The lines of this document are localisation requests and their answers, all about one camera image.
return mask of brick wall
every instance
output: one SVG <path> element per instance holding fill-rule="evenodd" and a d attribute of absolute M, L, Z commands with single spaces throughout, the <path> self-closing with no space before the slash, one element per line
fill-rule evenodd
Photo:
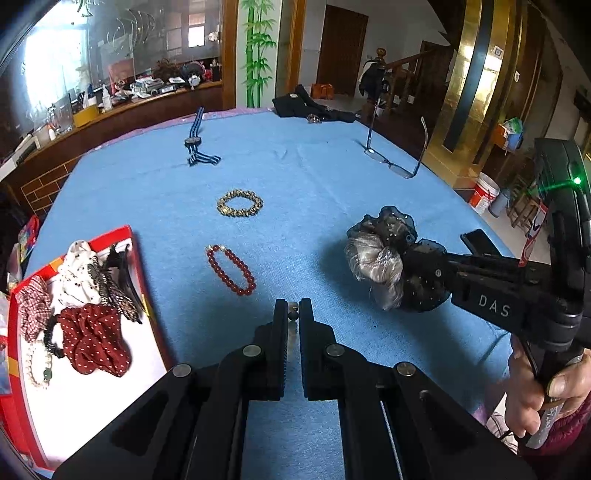
<path fill-rule="evenodd" d="M 22 194 L 37 215 L 46 215 L 49 212 L 79 160 L 80 157 L 69 160 L 21 187 Z"/>

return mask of human hand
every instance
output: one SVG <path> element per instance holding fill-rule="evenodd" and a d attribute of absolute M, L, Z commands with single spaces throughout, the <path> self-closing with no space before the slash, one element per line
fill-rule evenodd
<path fill-rule="evenodd" d="M 544 389 L 534 378 L 528 360 L 519 339 L 511 335 L 513 354 L 509 357 L 509 382 L 505 422 L 507 426 L 522 438 L 526 433 L 534 434 L 540 428 L 538 411 L 557 405 L 556 402 L 544 405 Z M 591 391 L 591 356 L 586 349 L 582 360 L 566 367 L 556 374 L 548 384 L 548 396 L 564 401 L 557 419 L 574 413 Z"/>

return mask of yellow box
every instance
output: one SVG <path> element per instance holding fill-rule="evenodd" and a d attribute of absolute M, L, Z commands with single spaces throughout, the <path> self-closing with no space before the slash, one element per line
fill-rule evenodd
<path fill-rule="evenodd" d="M 78 113 L 74 114 L 74 126 L 81 127 L 82 125 L 86 125 L 91 120 L 94 120 L 96 117 L 99 116 L 99 107 L 98 105 L 90 105 L 89 107 L 81 110 Z"/>

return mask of red polka dot scrunchie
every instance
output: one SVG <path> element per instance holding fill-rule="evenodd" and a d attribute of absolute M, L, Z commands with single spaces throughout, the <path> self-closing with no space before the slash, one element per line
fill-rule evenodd
<path fill-rule="evenodd" d="M 57 321 L 64 332 L 64 353 L 77 372 L 88 375 L 99 368 L 116 377 L 127 372 L 130 356 L 116 309 L 88 303 L 62 310 Z"/>

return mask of red plaid scrunchie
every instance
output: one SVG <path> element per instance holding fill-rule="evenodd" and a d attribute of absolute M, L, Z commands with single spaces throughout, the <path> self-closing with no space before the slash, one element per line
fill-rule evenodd
<path fill-rule="evenodd" d="M 18 304 L 18 323 L 25 340 L 33 343 L 51 317 L 51 298 L 45 281 L 39 276 L 31 277 L 15 295 Z"/>

